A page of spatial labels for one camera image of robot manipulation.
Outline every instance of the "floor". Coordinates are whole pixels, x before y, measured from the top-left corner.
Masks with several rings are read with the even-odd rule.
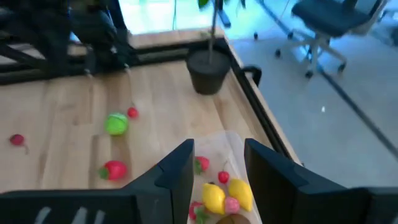
[[[397,186],[397,49],[371,35],[334,40],[331,45],[348,58],[343,76],[336,74],[338,62],[324,55],[326,73],[307,80],[300,49],[274,57],[288,41],[286,28],[304,29],[290,15],[296,1],[248,0],[242,9],[230,0],[224,7],[232,23],[226,33],[246,65],[262,68],[259,88],[305,167],[346,187]],[[192,0],[178,0],[174,25],[173,1],[120,2],[133,34],[211,24],[211,6],[199,11]]]

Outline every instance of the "black flower pot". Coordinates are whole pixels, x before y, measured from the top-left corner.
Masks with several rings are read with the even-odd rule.
[[[217,93],[231,68],[229,55],[216,49],[213,50],[211,63],[209,63],[209,51],[207,49],[190,52],[186,63],[193,88],[202,95]]]

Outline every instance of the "wooden table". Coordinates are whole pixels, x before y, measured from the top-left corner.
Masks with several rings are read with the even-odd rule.
[[[136,35],[134,47],[200,39],[199,30]],[[81,49],[71,49],[77,54]],[[186,138],[218,131],[238,133],[271,147],[235,76],[230,72],[215,96],[193,90],[185,62],[130,69],[103,78],[58,78],[0,87],[0,192],[20,189],[108,189],[122,187],[160,161]],[[251,80],[280,137],[299,162],[259,90]],[[140,115],[128,132],[111,137],[104,121],[125,113],[134,102]],[[23,134],[29,148],[10,145]],[[129,168],[125,182],[99,178],[97,169],[109,160]]]

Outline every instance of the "lemon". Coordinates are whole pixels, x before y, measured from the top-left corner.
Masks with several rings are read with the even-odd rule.
[[[253,193],[250,185],[243,180],[231,179],[229,183],[228,192],[231,197],[238,200],[241,208],[250,212],[253,209]]]
[[[203,184],[202,200],[209,211],[220,215],[225,214],[225,193],[219,186],[215,184]]]

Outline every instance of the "office chair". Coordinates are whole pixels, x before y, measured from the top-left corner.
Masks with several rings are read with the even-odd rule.
[[[376,0],[371,11],[364,13],[356,9],[358,0],[303,0],[292,8],[292,14],[301,18],[305,25],[314,31],[315,37],[305,32],[293,29],[288,34],[292,39],[295,34],[303,37],[302,40],[289,42],[275,51],[275,56],[280,57],[282,50],[295,47],[309,46],[311,55],[309,69],[305,76],[311,78],[317,70],[318,59],[323,52],[328,52],[342,63],[338,67],[342,73],[346,67],[347,59],[337,50],[330,47],[330,39],[339,38],[346,34],[363,34],[377,21],[377,17],[386,5],[386,0]]]

